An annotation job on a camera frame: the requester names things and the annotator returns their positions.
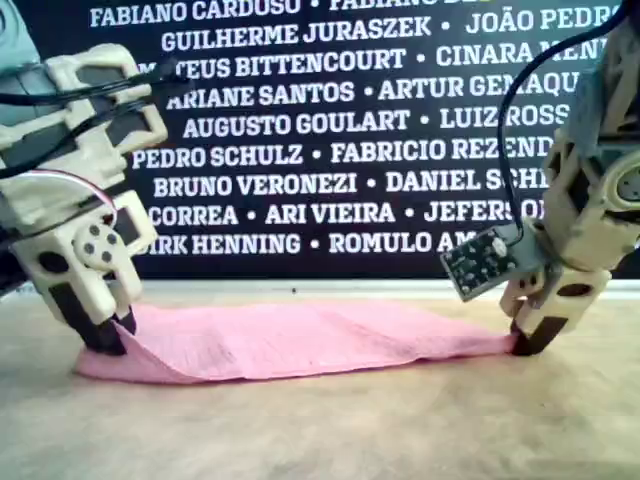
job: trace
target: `robotic gripper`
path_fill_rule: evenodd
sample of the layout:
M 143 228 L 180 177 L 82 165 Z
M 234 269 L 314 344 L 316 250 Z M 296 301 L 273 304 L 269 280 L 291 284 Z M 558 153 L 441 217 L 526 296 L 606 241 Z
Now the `robotic gripper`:
M 0 0 L 0 20 L 0 94 L 56 95 L 139 74 L 119 45 L 41 62 L 10 0 Z M 0 167 L 20 167 L 87 119 L 151 93 L 151 86 L 141 83 L 59 105 L 2 106 Z M 126 155 L 166 138 L 158 109 L 144 103 L 72 138 L 35 170 L 57 172 L 57 178 L 0 179 L 0 252 L 17 259 L 24 279 L 33 282 L 53 315 L 96 352 L 125 353 L 114 323 L 135 332 L 131 304 L 142 285 L 132 257 L 157 236 L 138 195 L 126 187 Z M 74 178 L 82 181 L 69 181 Z
M 545 215 L 491 228 L 442 256 L 463 301 L 507 282 L 500 301 L 514 353 L 572 331 L 640 238 L 640 7 L 581 75 L 543 169 Z

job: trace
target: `black cable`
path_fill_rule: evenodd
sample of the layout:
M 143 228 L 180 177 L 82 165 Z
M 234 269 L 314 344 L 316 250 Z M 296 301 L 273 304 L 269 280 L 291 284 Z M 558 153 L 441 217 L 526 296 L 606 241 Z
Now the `black cable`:
M 150 99 L 140 99 L 132 102 L 122 103 L 120 105 L 116 105 L 115 107 L 106 110 L 104 112 L 98 113 L 93 117 L 89 117 L 80 123 L 77 127 L 71 130 L 64 138 L 60 140 L 53 148 L 46 151 L 45 153 L 38 155 L 37 157 L 21 163 L 20 165 L 16 165 L 13 167 L 7 167 L 0 169 L 0 180 L 4 180 L 7 178 L 16 177 L 23 173 L 29 172 L 35 168 L 38 168 L 43 163 L 47 162 L 51 156 L 53 156 L 58 150 L 64 148 L 69 143 L 75 142 L 76 138 L 80 135 L 88 132 L 92 128 L 95 128 L 103 123 L 109 122 L 117 117 L 122 115 L 126 115 L 128 113 L 136 112 L 139 109 L 150 105 L 152 102 Z
M 100 97 L 127 90 L 138 85 L 187 85 L 191 79 L 181 77 L 175 73 L 175 62 L 169 61 L 155 68 L 151 72 L 140 73 L 130 78 L 118 80 L 117 82 L 83 87 L 75 90 L 65 90 L 52 94 L 26 95 L 0 93 L 0 104 L 15 106 L 37 106 L 37 105 L 61 105 L 92 97 Z
M 80 218 L 81 216 L 83 216 L 84 214 L 92 210 L 93 208 L 89 206 L 78 208 L 77 211 L 65 217 L 64 220 L 59 220 L 56 223 L 49 225 L 48 227 L 44 227 L 40 230 L 36 230 L 35 232 L 27 233 L 26 235 L 23 235 L 19 231 L 14 231 L 11 234 L 9 234 L 9 236 L 7 236 L 6 238 L 3 238 L 2 241 L 0 241 L 0 253 L 10 249 L 13 246 L 13 244 L 16 242 L 21 242 L 23 240 L 29 240 L 30 238 L 39 237 L 40 235 L 50 232 L 51 230 L 55 230 L 56 228 L 61 227 L 62 225 L 69 223 L 72 220 L 75 220 L 76 218 Z
M 516 77 L 513 81 L 509 90 L 505 94 L 502 105 L 500 106 L 500 113 L 498 116 L 498 154 L 500 161 L 500 174 L 502 176 L 502 183 L 505 189 L 505 195 L 507 197 L 507 201 L 509 202 L 509 206 L 511 207 L 511 214 L 515 221 L 515 224 L 518 228 L 518 236 L 515 240 L 511 241 L 509 245 L 513 245 L 522 240 L 524 236 L 524 225 L 522 223 L 522 215 L 520 212 L 520 203 L 518 199 L 518 194 L 516 193 L 513 187 L 513 176 L 511 175 L 511 166 L 509 165 L 509 158 L 506 153 L 505 148 L 505 123 L 507 119 L 507 114 L 509 112 L 509 108 L 511 107 L 511 103 L 513 102 L 516 94 L 518 93 L 518 89 L 524 84 L 527 78 L 540 67 L 543 63 L 545 63 L 550 58 L 555 55 L 562 53 L 568 48 L 575 47 L 576 45 L 580 45 L 581 43 L 588 42 L 594 40 L 596 38 L 602 37 L 610 33 L 614 28 L 618 27 L 624 20 L 627 18 L 632 10 L 633 2 L 637 0 L 623 0 L 622 4 L 616 11 L 614 15 L 612 15 L 606 22 L 602 25 L 595 27 L 587 32 L 580 33 L 573 37 L 567 38 L 556 45 L 548 48 L 541 54 L 539 54 L 536 58 L 534 58 L 531 63 L 529 63 Z

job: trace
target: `screw hole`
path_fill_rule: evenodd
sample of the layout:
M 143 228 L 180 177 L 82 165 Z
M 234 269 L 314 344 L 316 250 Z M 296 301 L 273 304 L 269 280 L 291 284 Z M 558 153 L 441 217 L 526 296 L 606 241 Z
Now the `screw hole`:
M 558 290 L 558 296 L 560 297 L 586 297 L 591 293 L 593 287 L 584 283 L 574 283 L 571 285 L 565 285 Z

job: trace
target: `pink towel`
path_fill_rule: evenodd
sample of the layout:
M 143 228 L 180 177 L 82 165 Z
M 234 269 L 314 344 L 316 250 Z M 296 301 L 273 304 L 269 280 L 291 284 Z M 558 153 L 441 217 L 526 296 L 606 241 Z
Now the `pink towel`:
M 128 354 L 84 351 L 75 371 L 140 383 L 195 384 L 349 372 L 501 354 L 514 339 L 389 302 L 161 309 L 137 306 Z

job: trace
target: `wire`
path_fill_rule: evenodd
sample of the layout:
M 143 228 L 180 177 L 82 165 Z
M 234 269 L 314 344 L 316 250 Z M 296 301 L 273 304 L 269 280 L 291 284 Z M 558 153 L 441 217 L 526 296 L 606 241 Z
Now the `wire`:
M 633 2 L 636 0 L 623 0 L 622 4 L 616 11 L 614 15 L 612 15 L 606 22 L 602 25 L 595 27 L 589 31 L 580 33 L 573 37 L 567 38 L 552 47 L 549 47 L 547 50 L 539 54 L 536 58 L 534 58 L 531 63 L 529 63 L 516 77 L 513 81 L 509 90 L 505 94 L 502 105 L 500 106 L 500 112 L 498 116 L 498 153 L 499 153 L 499 161 L 500 161 L 500 174 L 502 176 L 502 183 L 505 189 L 505 195 L 507 197 L 507 201 L 509 202 L 509 206 L 511 207 L 511 215 L 515 221 L 515 224 L 518 228 L 518 236 L 515 240 L 509 242 L 509 246 L 518 243 L 522 240 L 524 236 L 524 225 L 522 223 L 522 215 L 520 212 L 520 203 L 518 199 L 518 194 L 515 191 L 513 186 L 513 176 L 511 175 L 511 166 L 509 165 L 509 158 L 506 153 L 505 148 L 505 124 L 507 119 L 507 114 L 509 112 L 509 108 L 511 107 L 511 103 L 513 102 L 516 94 L 518 93 L 518 89 L 524 84 L 527 78 L 540 67 L 547 60 L 551 59 L 555 55 L 562 53 L 568 48 L 574 47 L 576 45 L 580 45 L 581 43 L 588 42 L 590 40 L 602 37 L 610 33 L 614 28 L 618 27 L 626 18 L 629 16 L 632 8 Z
M 138 85 L 188 85 L 190 83 L 190 78 L 176 75 L 175 62 L 169 61 L 151 72 L 139 73 L 133 77 L 102 85 L 43 95 L 0 93 L 0 104 L 14 106 L 60 105 L 77 100 L 109 95 Z
M 80 218 L 81 216 L 83 216 L 85 213 L 88 213 L 89 211 L 91 211 L 90 208 L 80 208 L 77 212 L 75 212 L 74 214 L 66 217 L 63 220 L 60 220 L 59 222 L 53 224 L 53 225 L 49 225 L 48 227 L 43 228 L 42 230 L 37 230 L 35 232 L 31 232 L 28 233 L 26 235 L 20 234 L 19 232 L 15 231 L 13 232 L 12 235 L 9 235 L 6 239 L 0 241 L 0 251 L 2 251 L 3 249 L 7 249 L 7 248 L 11 248 L 11 246 L 13 245 L 13 243 L 15 242 L 20 242 L 23 240 L 27 240 L 30 238 L 35 238 L 35 237 L 39 237 L 40 235 L 43 235 L 47 232 L 50 232 L 52 230 L 55 230 L 58 227 L 61 227 L 62 225 L 69 223 L 72 220 L 75 220 L 76 218 Z
M 117 117 L 122 115 L 126 115 L 127 113 L 132 113 L 140 108 L 146 107 L 151 102 L 149 99 L 140 99 L 135 100 L 133 102 L 122 103 L 116 105 L 115 107 L 105 110 L 104 112 L 98 113 L 92 117 L 87 118 L 82 123 L 80 123 L 77 127 L 71 130 L 60 142 L 58 142 L 53 148 L 48 150 L 47 152 L 28 160 L 26 162 L 21 163 L 20 165 L 16 165 L 13 167 L 7 167 L 0 169 L 0 180 L 4 180 L 7 178 L 13 178 L 18 175 L 22 175 L 30 170 L 38 168 L 43 163 L 47 162 L 52 155 L 54 155 L 58 150 L 64 148 L 69 143 L 75 142 L 75 140 L 82 134 L 88 132 L 92 128 L 95 128 L 103 123 L 109 122 Z
M 70 172 L 64 172 L 61 170 L 51 170 L 51 169 L 37 169 L 32 170 L 30 172 L 26 172 L 20 175 L 20 177 L 34 177 L 34 178 L 53 178 L 58 180 L 64 180 L 67 182 L 74 183 L 83 187 L 86 190 L 89 190 L 92 195 L 96 196 L 102 203 L 109 207 L 111 210 L 111 227 L 115 227 L 118 221 L 118 207 L 114 203 L 113 199 L 99 186 L 95 183 L 90 182 L 89 180 L 82 178 L 79 175 L 75 175 Z

